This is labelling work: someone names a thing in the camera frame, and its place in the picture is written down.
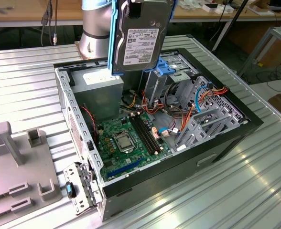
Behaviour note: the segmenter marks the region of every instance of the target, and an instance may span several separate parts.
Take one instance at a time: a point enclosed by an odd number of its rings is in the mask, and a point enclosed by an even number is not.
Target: motherboard
[[[103,161],[100,173],[105,181],[172,154],[146,113],[100,123],[98,151]]]

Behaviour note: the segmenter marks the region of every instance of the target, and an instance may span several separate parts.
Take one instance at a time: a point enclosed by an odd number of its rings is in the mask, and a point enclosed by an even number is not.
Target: cpu socket
[[[128,131],[122,131],[113,135],[118,148],[123,153],[131,153],[135,148],[134,142]]]

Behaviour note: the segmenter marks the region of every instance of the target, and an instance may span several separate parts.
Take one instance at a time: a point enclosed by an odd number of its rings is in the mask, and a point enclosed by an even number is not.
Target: table
[[[249,55],[249,57],[247,58],[247,60],[245,61],[244,65],[242,66],[241,70],[238,72],[239,76],[242,76],[243,73],[249,68],[251,62],[253,61],[253,59],[256,57],[256,55],[262,50],[262,48],[264,47],[264,45],[267,43],[268,39],[270,37],[273,37],[272,40],[276,40],[279,39],[281,40],[281,27],[271,27],[267,30],[267,32],[265,33],[265,35],[263,36],[263,38],[260,40],[260,42],[257,44],[257,46],[254,48],[254,50],[252,51],[252,53]]]
[[[14,6],[14,10],[9,10],[8,15],[0,14],[0,27],[26,27],[26,26],[41,26],[41,19],[46,10],[46,1],[32,0],[29,4],[28,0],[0,0],[0,6]],[[219,35],[213,51],[217,49],[226,30],[228,29],[231,20],[235,16],[236,11],[232,14],[224,14],[221,21],[226,21],[221,34]],[[176,7],[174,18],[171,22],[215,22],[219,21],[220,14],[209,13],[203,9],[194,9],[186,11],[181,7]],[[256,13],[245,9],[238,18],[238,21],[275,21],[281,20],[281,13],[275,13],[272,16],[259,16]],[[58,23],[57,25],[82,25],[82,10],[58,10]],[[265,52],[261,54],[258,60],[264,56]]]
[[[0,121],[10,121],[14,135],[31,127],[46,132],[64,196],[1,229],[281,226],[281,114],[195,39],[166,37],[163,49],[174,48],[186,48],[264,124],[221,161],[104,223],[95,209],[74,215],[62,173],[78,157],[61,113],[53,64],[81,60],[77,48],[0,51]]]

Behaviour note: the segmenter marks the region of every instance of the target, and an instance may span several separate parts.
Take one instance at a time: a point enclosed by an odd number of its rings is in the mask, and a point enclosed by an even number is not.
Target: aluminum workbench
[[[0,228],[281,227],[281,114],[195,39],[165,39],[164,49],[179,47],[187,48],[264,124],[226,158],[104,223],[95,209],[74,215],[62,174],[78,156],[60,109],[53,63],[80,60],[77,48],[0,51],[0,121],[10,121],[15,135],[32,127],[46,132],[64,196]]]

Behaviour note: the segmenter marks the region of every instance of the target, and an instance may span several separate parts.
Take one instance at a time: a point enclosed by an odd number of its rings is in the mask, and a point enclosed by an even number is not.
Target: white label
[[[177,148],[177,151],[180,151],[180,150],[182,150],[182,149],[185,149],[186,148],[186,145],[181,145],[179,148]]]
[[[102,69],[100,71],[86,73],[83,75],[83,78],[87,85],[119,79],[118,76],[112,76],[109,69]]]
[[[129,29],[123,65],[150,63],[159,29]]]
[[[173,132],[175,132],[175,133],[177,133],[178,131],[179,131],[178,128],[174,128],[174,129],[173,129]]]

